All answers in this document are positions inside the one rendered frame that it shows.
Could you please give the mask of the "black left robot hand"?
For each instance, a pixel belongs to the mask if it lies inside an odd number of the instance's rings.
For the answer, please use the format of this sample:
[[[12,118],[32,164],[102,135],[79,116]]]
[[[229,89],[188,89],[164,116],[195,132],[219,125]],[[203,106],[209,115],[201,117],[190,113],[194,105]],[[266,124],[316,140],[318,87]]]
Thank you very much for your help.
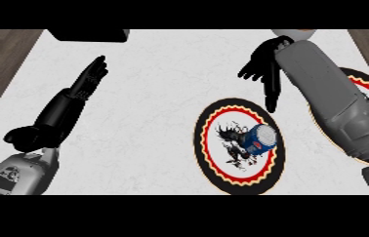
[[[85,69],[73,86],[66,88],[45,106],[35,124],[14,129],[5,136],[15,149],[33,152],[58,147],[73,132],[86,102],[107,75],[105,56],[99,56]]]

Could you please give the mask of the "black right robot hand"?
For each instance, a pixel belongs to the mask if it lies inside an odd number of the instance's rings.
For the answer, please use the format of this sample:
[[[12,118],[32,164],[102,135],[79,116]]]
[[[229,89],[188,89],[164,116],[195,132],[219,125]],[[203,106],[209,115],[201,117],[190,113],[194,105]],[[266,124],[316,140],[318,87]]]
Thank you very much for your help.
[[[238,72],[238,77],[254,81],[262,80],[265,84],[266,108],[271,113],[277,112],[278,97],[281,94],[280,71],[277,60],[278,50],[283,50],[294,43],[294,40],[283,35],[269,39],[252,54],[252,59]]]

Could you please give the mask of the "black red rimmed plate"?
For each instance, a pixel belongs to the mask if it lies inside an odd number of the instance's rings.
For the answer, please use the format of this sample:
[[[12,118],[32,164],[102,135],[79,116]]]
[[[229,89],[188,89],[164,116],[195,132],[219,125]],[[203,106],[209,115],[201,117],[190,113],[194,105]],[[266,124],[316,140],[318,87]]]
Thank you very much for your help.
[[[353,84],[358,86],[367,100],[369,101],[369,74],[346,67],[342,68],[342,71]]]
[[[277,130],[277,147],[262,155],[244,149],[259,124]],[[277,185],[284,171],[284,138],[269,112],[247,99],[221,99],[198,118],[194,147],[198,165],[213,185],[232,195],[259,195]]]

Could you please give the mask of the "blue can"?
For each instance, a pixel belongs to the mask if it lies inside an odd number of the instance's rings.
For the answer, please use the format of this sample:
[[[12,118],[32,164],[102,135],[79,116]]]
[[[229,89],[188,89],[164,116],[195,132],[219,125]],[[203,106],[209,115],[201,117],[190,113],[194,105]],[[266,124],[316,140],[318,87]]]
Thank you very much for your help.
[[[278,132],[275,128],[266,124],[253,127],[247,134],[244,149],[252,155],[262,155],[278,145]]]

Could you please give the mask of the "pale round object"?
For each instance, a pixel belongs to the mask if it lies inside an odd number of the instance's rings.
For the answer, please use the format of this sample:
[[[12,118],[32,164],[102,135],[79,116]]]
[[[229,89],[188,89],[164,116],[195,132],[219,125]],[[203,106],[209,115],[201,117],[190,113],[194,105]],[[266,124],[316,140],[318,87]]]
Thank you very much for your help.
[[[275,29],[277,36],[288,36],[294,41],[309,40],[316,33],[315,29]]]

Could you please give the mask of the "black box appliance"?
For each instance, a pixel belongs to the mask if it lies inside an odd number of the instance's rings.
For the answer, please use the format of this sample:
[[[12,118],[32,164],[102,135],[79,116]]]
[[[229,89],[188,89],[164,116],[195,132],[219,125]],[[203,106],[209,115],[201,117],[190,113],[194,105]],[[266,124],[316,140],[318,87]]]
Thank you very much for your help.
[[[129,40],[129,29],[51,29],[60,41],[125,43]]]

